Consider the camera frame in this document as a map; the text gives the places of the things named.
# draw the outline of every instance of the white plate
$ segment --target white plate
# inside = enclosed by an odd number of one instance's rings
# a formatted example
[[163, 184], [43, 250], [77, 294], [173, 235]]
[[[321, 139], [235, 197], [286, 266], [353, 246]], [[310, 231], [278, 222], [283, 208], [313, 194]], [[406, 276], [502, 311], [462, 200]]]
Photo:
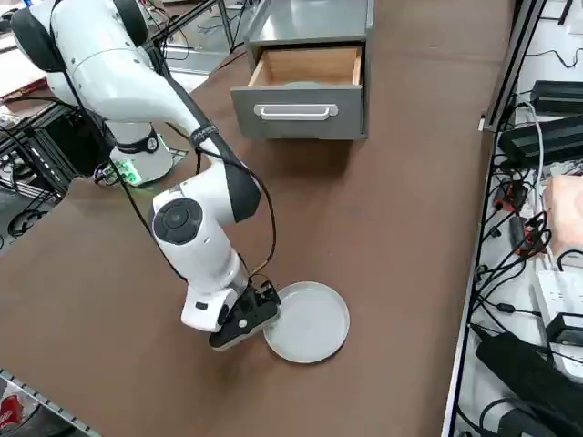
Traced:
[[279, 294], [280, 318], [263, 330], [275, 353], [288, 361], [310, 363], [340, 349], [350, 315], [336, 291], [318, 282], [296, 282]]

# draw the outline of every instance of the green light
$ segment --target green light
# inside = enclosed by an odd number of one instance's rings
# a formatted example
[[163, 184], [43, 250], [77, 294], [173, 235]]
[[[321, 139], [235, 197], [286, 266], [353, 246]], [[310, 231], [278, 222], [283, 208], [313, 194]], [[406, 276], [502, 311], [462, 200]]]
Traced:
[[142, 181], [142, 177], [129, 159], [125, 161], [114, 161], [114, 164], [118, 168], [121, 176], [130, 184], [139, 185]]

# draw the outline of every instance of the pink object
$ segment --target pink object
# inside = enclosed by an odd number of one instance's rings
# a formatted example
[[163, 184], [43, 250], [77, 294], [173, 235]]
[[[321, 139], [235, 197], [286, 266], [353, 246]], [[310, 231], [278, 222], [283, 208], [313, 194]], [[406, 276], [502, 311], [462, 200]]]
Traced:
[[0, 403], [0, 432], [4, 433], [17, 428], [23, 420], [23, 406], [18, 396], [11, 394]]
[[[583, 250], [583, 177], [554, 176], [544, 196], [555, 257], [568, 249]], [[566, 255], [563, 264], [583, 267], [583, 257]]]

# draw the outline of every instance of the white cable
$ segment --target white cable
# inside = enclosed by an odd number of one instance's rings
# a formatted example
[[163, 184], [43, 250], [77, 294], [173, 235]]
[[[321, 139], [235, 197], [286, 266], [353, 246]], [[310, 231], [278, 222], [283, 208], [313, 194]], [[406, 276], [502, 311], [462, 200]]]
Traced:
[[[530, 102], [526, 101], [520, 95], [518, 95], [518, 99], [521, 101], [521, 103], [523, 103], [524, 105], [527, 106], [527, 108], [530, 111], [530, 114], [532, 115], [535, 126], [537, 127], [538, 170], [537, 170], [537, 178], [535, 179], [535, 184], [534, 184], [535, 185], [535, 205], [534, 205], [533, 210], [535, 211], [535, 214], [538, 214], [540, 211], [545, 210], [545, 207], [543, 204], [543, 197], [540, 194], [540, 179], [542, 178], [542, 175], [543, 175], [543, 162], [545, 160], [545, 147], [543, 144], [543, 131], [540, 128], [540, 123], [539, 123], [538, 118], [537, 118], [537, 111], [535, 110], [535, 107], [533, 107]], [[548, 253], [548, 258], [550, 260], [550, 268], [553, 269], [554, 266], [556, 265], [556, 262], [555, 262], [555, 255], [553, 254], [553, 250], [550, 247], [550, 243], [547, 245], [547, 253]]]
[[540, 128], [540, 123], [538, 122], [537, 118], [537, 111], [535, 107], [531, 105], [530, 102], [527, 102], [522, 96], [518, 95], [518, 99], [527, 106], [532, 114], [533, 120], [535, 122], [535, 126], [537, 127], [537, 135], [538, 135], [538, 171], [537, 171], [537, 179], [535, 180], [535, 214], [538, 214], [542, 210], [542, 202], [540, 200], [540, 179], [543, 176], [543, 161], [545, 160], [545, 148], [543, 145], [543, 131]]

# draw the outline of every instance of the red object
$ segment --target red object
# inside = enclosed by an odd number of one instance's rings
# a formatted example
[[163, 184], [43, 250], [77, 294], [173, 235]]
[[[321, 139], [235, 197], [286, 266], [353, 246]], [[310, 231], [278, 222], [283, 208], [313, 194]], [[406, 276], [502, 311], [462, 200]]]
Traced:
[[15, 428], [22, 421], [23, 407], [15, 394], [2, 399], [0, 403], [0, 432], [7, 431], [6, 428]]

